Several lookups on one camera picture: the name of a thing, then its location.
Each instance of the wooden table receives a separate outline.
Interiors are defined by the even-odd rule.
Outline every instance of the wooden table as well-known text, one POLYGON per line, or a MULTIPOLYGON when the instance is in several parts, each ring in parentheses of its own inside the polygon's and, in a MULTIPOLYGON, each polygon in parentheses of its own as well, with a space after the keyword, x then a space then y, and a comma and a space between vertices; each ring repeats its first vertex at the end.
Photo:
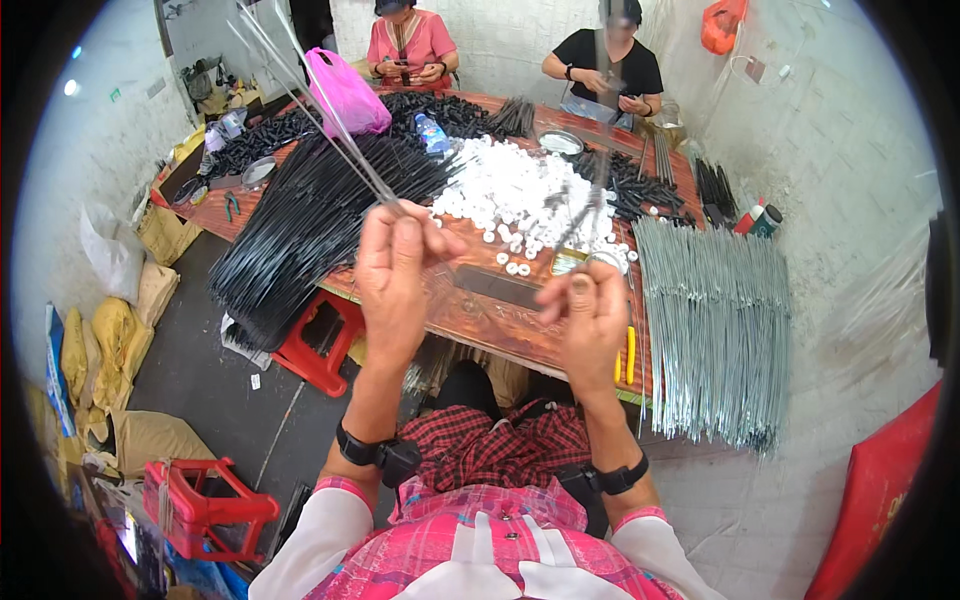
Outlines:
MULTIPOLYGON (((445 93, 460 96, 486 108, 490 112, 499 110, 505 101, 504 98, 471 92, 448 90, 445 93)), ((605 135, 604 127, 596 121, 545 106, 537 107, 535 129, 538 132, 548 129, 568 129, 573 133, 586 132, 588 137, 590 134, 605 135)), ((536 148, 539 145, 530 139, 520 138, 513 141, 524 148, 536 148)), ((633 149, 636 156, 642 154, 644 139, 630 132, 613 130, 612 141, 624 149, 633 149)), ((291 143, 276 151, 274 156, 277 162, 282 163, 283 159, 293 151, 295 145, 296 143, 291 143)), ((697 220, 698 227, 702 228, 704 226, 703 210, 697 196, 696 184, 689 162, 683 155, 670 152, 670 164, 673 167, 674 179, 677 183, 677 193, 685 200, 685 209, 697 220)), ((651 173, 656 171, 653 143, 647 150, 644 168, 651 173)), ((202 228, 232 242, 240 229, 247 223, 247 220, 250 219, 253 209, 260 200, 261 192, 232 189, 231 191, 240 205, 240 215, 233 215, 232 221, 228 222, 223 202, 223 195, 226 191, 215 190, 211 192, 210 197, 199 206, 187 203, 174 208, 174 210, 183 218, 189 219, 202 228)), ((468 242, 469 246, 468 253, 455 261, 451 261, 448 265, 449 268, 456 269, 460 264, 471 264, 494 271, 502 271, 502 267, 497 265, 494 260, 496 247, 484 243, 482 239, 483 231, 476 229, 471 220, 457 220, 449 215, 443 216, 443 220, 444 227, 457 233, 468 242)), ((623 225, 627 233, 625 241, 635 250, 636 243, 630 233, 630 228, 627 223, 623 225)), ((614 227, 613 230, 617 234, 617 242, 619 243, 619 228, 614 227)), ((531 266, 531 274, 527 277, 527 280, 538 285, 545 283, 551 277, 550 263, 552 259, 552 251, 544 250, 537 255, 537 259, 534 261, 522 260, 531 266)), ((636 342, 636 371, 633 385, 628 386, 626 384, 624 375, 623 380, 617 384, 617 387, 621 399, 640 402, 642 397, 649 395, 653 389, 653 374, 649 356, 649 332, 643 309, 639 264, 633 263, 631 268, 636 285, 636 291, 632 299, 634 322, 639 338, 636 342)), ((425 277, 427 297, 429 298, 426 317, 428 331, 502 356, 529 369, 566 379, 559 353, 560 341, 564 335, 565 325, 563 323, 543 327, 537 323, 534 311, 457 288, 453 285, 452 276, 444 271, 442 265, 435 267, 425 277)), ((361 291, 357 290, 354 285, 352 270, 343 270, 328 276, 318 285, 352 301, 360 302, 362 299, 361 291)), ((621 356, 625 363, 627 357, 626 335, 624 335, 621 356)))

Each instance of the pink plastic bag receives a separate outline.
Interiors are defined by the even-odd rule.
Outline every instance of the pink plastic bag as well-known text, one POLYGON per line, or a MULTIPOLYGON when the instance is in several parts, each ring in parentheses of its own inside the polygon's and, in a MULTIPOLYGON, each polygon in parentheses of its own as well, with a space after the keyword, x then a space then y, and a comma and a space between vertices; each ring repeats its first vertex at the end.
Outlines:
MULTIPOLYGON (((390 127, 390 112, 349 63, 339 55, 320 48, 307 52, 306 58, 324 87, 327 100, 340 115, 348 132, 383 133, 390 127)), ((320 100, 324 110, 330 109, 315 82, 310 83, 310 91, 320 100)), ((336 135, 333 124, 327 121, 324 121, 324 131, 331 137, 336 135)))

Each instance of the red plastic stool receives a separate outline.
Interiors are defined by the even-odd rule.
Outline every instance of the red plastic stool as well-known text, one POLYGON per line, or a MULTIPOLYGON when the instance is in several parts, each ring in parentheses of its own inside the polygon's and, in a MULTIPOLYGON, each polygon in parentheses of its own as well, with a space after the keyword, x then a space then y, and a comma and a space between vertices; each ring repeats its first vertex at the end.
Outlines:
POLYGON ((167 467, 162 462, 147 463, 144 478, 143 508, 155 523, 159 523, 159 488, 168 482, 167 497, 171 507, 171 519, 166 538, 186 559, 202 561, 262 561, 256 554, 256 541, 265 523, 280 515, 280 506, 268 493, 251 492, 229 469, 233 461, 224 457, 219 461, 174 460, 167 467), (200 493, 208 469, 213 469, 239 495, 236 498, 207 497, 200 493), (196 477, 190 485, 187 477, 196 477), (231 523, 248 523, 240 549, 227 550, 228 546, 217 537, 211 527, 231 523), (219 551, 204 549, 206 539, 212 540, 219 551))
POLYGON ((342 396, 347 390, 347 381, 338 371, 347 356, 347 350, 353 339, 364 330, 363 313, 360 305, 344 300, 336 294, 321 290, 320 294, 310 303, 306 311, 294 325, 293 331, 279 350, 274 352, 274 360, 290 371, 296 373, 319 388, 330 397, 342 396), (337 339, 330 348, 330 353, 323 358, 316 350, 303 341, 302 333, 306 324, 317 316, 317 310, 324 302, 328 302, 344 320, 344 326, 337 334, 337 339))

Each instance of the white sleeve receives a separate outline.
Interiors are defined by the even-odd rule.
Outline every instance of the white sleeve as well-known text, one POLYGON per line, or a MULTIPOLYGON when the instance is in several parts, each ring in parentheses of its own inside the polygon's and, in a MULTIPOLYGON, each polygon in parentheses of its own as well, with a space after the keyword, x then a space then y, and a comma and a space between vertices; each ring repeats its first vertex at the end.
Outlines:
POLYGON ((726 600, 707 585, 686 559, 673 527, 658 516, 624 523, 611 538, 613 547, 677 591, 686 600, 726 600))
POLYGON ((314 492, 297 528, 250 584, 250 600, 302 600, 373 530, 373 515, 355 493, 314 492))

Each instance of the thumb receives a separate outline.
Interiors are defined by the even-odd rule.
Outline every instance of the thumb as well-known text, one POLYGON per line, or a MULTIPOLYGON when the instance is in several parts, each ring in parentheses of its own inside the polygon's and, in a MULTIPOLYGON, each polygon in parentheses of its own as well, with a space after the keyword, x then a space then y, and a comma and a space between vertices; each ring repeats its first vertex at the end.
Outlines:
POLYGON ((403 217, 394 225, 393 269, 395 273, 420 276, 423 263, 423 225, 403 217))
POLYGON ((593 320, 597 312, 597 290, 593 277, 586 273, 578 273, 570 280, 568 302, 570 325, 588 323, 593 320))

